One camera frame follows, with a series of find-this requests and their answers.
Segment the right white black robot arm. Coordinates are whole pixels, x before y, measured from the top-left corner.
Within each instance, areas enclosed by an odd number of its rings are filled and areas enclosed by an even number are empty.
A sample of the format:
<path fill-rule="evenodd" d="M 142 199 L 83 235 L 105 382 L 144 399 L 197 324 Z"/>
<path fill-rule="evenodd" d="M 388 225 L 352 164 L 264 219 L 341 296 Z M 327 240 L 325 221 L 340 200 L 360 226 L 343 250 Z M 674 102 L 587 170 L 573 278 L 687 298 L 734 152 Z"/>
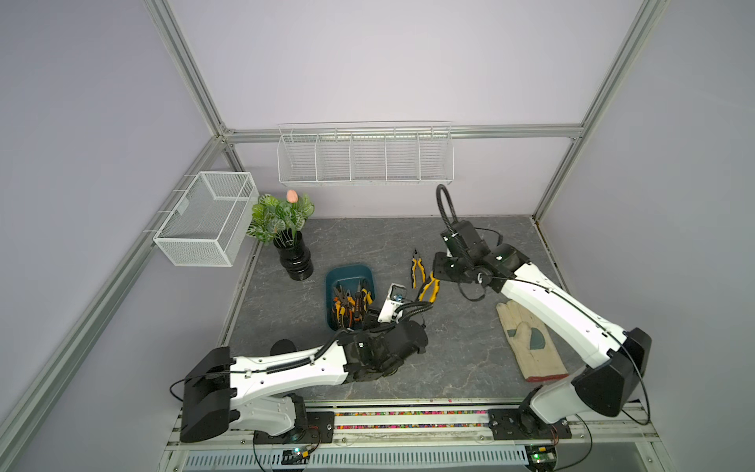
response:
<path fill-rule="evenodd" d="M 457 216 L 444 184 L 436 187 L 436 203 L 446 251 L 435 255 L 435 276 L 501 293 L 565 340 L 585 364 L 579 372 L 531 391 L 517 410 L 519 428 L 533 433 L 589 411 L 621 415 L 635 389 L 645 387 L 651 336 L 597 315 L 517 248 L 505 243 L 490 247 L 472 222 Z"/>

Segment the teal plastic storage box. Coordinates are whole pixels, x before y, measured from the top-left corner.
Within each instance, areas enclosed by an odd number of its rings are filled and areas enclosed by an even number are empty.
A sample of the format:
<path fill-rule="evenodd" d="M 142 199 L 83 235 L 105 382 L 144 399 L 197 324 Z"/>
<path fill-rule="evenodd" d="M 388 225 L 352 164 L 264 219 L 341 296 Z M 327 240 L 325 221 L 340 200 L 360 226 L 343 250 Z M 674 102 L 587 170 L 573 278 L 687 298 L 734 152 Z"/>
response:
<path fill-rule="evenodd" d="M 364 318 L 360 318 L 356 313 L 356 295 L 359 282 L 362 278 L 367 279 L 373 296 L 373 304 L 370 307 L 371 309 L 375 305 L 375 283 L 372 270 L 367 265 L 343 265 L 342 267 L 333 269 L 326 276 L 326 321 L 332 330 L 339 330 L 338 325 L 336 324 L 333 300 L 334 287 L 338 284 L 340 284 L 344 290 L 349 304 L 348 328 L 358 328 L 358 326 L 365 321 L 367 315 Z"/>

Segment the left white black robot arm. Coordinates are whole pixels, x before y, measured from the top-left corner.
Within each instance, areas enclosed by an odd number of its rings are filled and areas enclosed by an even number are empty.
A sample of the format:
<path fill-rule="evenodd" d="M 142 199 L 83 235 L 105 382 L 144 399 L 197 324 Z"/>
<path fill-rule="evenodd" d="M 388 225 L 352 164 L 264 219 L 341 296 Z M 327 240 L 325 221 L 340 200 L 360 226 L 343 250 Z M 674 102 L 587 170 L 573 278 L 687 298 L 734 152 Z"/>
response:
<path fill-rule="evenodd" d="M 393 375 L 425 352 L 429 340 L 416 316 L 430 302 L 400 305 L 396 320 L 367 330 L 341 328 L 322 346 L 267 357 L 234 357 L 214 348 L 182 379 L 180 440 L 192 444 L 224 434 L 232 425 L 281 437 L 308 429 L 298 389 L 367 383 Z"/>

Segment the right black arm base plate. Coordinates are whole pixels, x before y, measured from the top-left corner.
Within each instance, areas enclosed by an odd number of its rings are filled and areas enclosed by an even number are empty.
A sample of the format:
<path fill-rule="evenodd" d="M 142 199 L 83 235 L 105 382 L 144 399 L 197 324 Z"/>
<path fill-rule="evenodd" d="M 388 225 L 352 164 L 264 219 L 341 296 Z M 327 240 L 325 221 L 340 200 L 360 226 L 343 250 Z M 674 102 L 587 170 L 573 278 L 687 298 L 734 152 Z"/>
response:
<path fill-rule="evenodd" d="M 543 423 L 539 418 L 513 408 L 488 410 L 488 426 L 495 441 L 551 441 L 568 440 L 572 432 L 565 419 L 554 424 Z"/>

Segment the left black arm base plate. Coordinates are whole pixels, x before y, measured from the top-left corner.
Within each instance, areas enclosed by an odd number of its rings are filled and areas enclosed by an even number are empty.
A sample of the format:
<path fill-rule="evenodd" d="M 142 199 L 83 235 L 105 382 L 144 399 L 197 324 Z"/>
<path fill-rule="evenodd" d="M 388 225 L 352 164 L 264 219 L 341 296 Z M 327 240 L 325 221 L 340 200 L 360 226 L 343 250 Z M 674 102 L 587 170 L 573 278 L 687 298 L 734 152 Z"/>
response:
<path fill-rule="evenodd" d="M 331 444 L 335 432 L 335 414 L 330 411 L 308 411 L 304 419 L 297 418 L 286 433 L 271 436 L 255 432 L 256 444 Z"/>

